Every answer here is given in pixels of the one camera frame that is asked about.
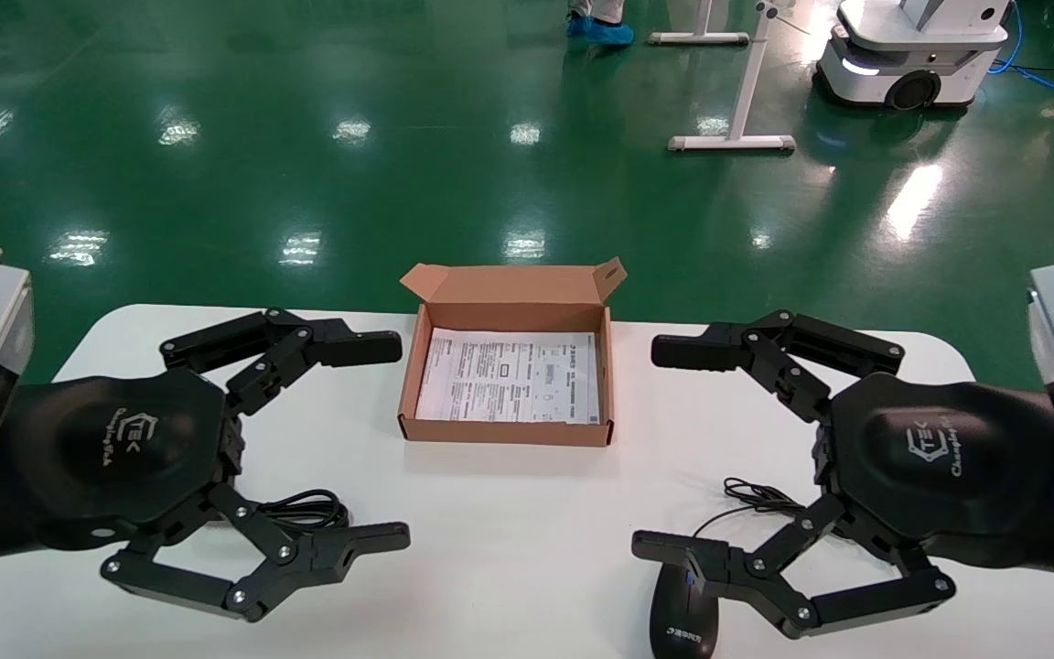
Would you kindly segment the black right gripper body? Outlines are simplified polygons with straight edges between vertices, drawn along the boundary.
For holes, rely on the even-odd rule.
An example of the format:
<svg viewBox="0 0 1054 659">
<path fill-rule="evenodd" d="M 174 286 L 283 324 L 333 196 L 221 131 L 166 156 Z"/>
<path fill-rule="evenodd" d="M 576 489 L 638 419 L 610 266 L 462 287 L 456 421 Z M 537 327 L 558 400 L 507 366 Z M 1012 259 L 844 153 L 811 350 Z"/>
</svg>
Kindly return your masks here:
<svg viewBox="0 0 1054 659">
<path fill-rule="evenodd" d="M 1054 484 L 1045 393 L 979 383 L 850 384 L 825 426 L 826 491 L 894 546 L 984 568 L 1030 564 L 1030 526 Z"/>
</svg>

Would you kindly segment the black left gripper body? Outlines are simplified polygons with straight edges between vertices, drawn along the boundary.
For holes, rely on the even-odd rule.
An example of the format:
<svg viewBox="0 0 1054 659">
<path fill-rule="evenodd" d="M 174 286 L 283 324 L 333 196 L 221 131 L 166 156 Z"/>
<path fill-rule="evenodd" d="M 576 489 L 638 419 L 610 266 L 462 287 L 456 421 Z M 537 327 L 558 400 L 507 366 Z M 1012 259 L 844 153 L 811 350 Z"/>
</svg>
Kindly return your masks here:
<svg viewBox="0 0 1054 659">
<path fill-rule="evenodd" d="M 206 496 L 242 471 L 242 421 L 184 368 L 30 388 L 7 416 L 7 462 L 38 541 L 79 551 L 183 542 L 217 512 Z"/>
</svg>

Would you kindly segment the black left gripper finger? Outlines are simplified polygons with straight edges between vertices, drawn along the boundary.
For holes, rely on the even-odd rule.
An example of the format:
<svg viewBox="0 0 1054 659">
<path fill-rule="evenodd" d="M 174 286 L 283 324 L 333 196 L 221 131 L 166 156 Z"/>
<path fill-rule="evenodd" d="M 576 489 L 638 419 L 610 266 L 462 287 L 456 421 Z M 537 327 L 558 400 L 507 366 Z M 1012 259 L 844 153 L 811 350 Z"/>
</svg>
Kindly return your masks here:
<svg viewBox="0 0 1054 659">
<path fill-rule="evenodd" d="M 226 383 L 226 406 L 235 416 L 254 416 L 311 368 L 367 366 L 398 362 L 397 332 L 355 332 L 344 319 L 304 319 L 268 308 L 198 329 L 160 346 L 168 370 L 204 374 L 250 358 Z"/>
<path fill-rule="evenodd" d="M 242 534 L 264 555 L 259 567 L 230 581 L 156 562 L 162 547 L 212 520 L 230 522 Z M 355 559 L 401 551 L 411 544 L 409 526 L 401 522 L 292 534 L 264 513 L 261 504 L 248 501 L 226 483 L 188 498 L 171 523 L 179 525 L 180 534 L 134 535 L 123 549 L 104 560 L 102 578 L 130 595 L 251 624 L 262 621 L 299 589 L 339 584 Z"/>
</svg>

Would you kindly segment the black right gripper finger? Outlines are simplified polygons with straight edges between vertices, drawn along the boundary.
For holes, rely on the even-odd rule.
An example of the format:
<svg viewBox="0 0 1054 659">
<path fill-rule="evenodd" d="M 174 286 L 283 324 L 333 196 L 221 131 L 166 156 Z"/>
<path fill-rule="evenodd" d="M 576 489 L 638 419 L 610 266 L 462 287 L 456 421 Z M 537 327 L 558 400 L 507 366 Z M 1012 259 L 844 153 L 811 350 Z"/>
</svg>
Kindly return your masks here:
<svg viewBox="0 0 1054 659">
<path fill-rule="evenodd" d="M 889 548 L 886 561 L 900 575 L 887 581 L 814 597 L 792 587 L 783 571 L 833 529 L 873 546 L 871 535 L 848 522 L 844 501 L 825 493 L 752 553 L 724 541 L 653 531 L 636 531 L 631 549 L 638 558 L 685 568 L 698 592 L 749 605 L 790 639 L 919 616 L 957 592 L 919 546 Z"/>
<path fill-rule="evenodd" d="M 657 367 L 744 371 L 795 416 L 820 425 L 831 421 L 831 388 L 807 370 L 806 362 L 866 377 L 898 374 L 904 355 L 896 343 L 786 309 L 750 324 L 714 322 L 699 335 L 657 335 L 650 345 Z"/>
</svg>

